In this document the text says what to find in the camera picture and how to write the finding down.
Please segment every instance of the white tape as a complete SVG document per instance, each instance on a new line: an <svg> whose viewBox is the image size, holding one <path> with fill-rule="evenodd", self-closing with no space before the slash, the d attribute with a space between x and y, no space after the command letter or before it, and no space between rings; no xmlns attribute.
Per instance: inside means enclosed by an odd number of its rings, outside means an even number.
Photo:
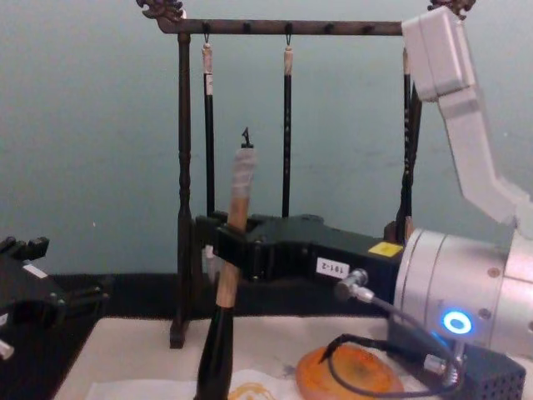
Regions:
<svg viewBox="0 0 533 400"><path fill-rule="evenodd" d="M257 153L254 148L237 150L233 163L232 196L234 198L248 198L254 168L257 164Z"/></svg>
<svg viewBox="0 0 533 400"><path fill-rule="evenodd" d="M45 272L41 271L39 268L35 267L32 264L27 264L27 265L25 265L22 268L24 268L29 273L32 273L33 275L35 275L39 279L43 279L44 277L45 278L47 277L47 274Z"/></svg>

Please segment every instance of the blue led light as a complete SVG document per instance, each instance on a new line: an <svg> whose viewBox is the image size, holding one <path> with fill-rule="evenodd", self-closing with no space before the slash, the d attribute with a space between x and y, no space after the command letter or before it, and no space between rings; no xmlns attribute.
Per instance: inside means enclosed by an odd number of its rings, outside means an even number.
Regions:
<svg viewBox="0 0 533 400"><path fill-rule="evenodd" d="M456 335L466 335L472 330L471 320L459 311L452 311L444 316L444 326Z"/></svg>

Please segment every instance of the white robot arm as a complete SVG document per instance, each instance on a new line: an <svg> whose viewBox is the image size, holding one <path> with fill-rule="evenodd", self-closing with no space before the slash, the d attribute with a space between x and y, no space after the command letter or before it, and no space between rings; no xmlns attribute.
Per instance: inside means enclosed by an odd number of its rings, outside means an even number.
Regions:
<svg viewBox="0 0 533 400"><path fill-rule="evenodd" d="M464 23L439 7L402 29L420 98L438 103L444 119L464 197L515 234L507 253L417 229L404 251L395 305L442 337L533 356L533 204L493 161Z"/></svg>
<svg viewBox="0 0 533 400"><path fill-rule="evenodd" d="M463 22L440 7L403 23L402 30L419 96L437 102L444 118L463 196L533 239L529 195L502 177L492 159L485 102Z"/></svg>

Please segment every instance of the silver cylinder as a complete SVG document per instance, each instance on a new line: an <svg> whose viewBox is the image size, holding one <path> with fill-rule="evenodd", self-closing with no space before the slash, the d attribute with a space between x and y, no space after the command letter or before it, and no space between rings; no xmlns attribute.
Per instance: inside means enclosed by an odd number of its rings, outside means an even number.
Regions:
<svg viewBox="0 0 533 400"><path fill-rule="evenodd" d="M441 337L489 348L506 259L496 246L417 229L401 261L395 305Z"/></svg>
<svg viewBox="0 0 533 400"><path fill-rule="evenodd" d="M490 348L533 357L533 283L504 278Z"/></svg>

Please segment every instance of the screw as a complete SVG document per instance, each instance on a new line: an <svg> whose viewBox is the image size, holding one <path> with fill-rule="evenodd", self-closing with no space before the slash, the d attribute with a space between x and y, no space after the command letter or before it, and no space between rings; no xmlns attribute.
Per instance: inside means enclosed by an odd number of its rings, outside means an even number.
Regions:
<svg viewBox="0 0 533 400"><path fill-rule="evenodd" d="M501 275L501 271L498 268L491 268L488 271L489 277L498 278Z"/></svg>
<svg viewBox="0 0 533 400"><path fill-rule="evenodd" d="M492 317L492 312L490 312L490 311L487 310L486 308L482 308L482 309L478 312L478 315L480 316L481 319L491 319L491 317Z"/></svg>

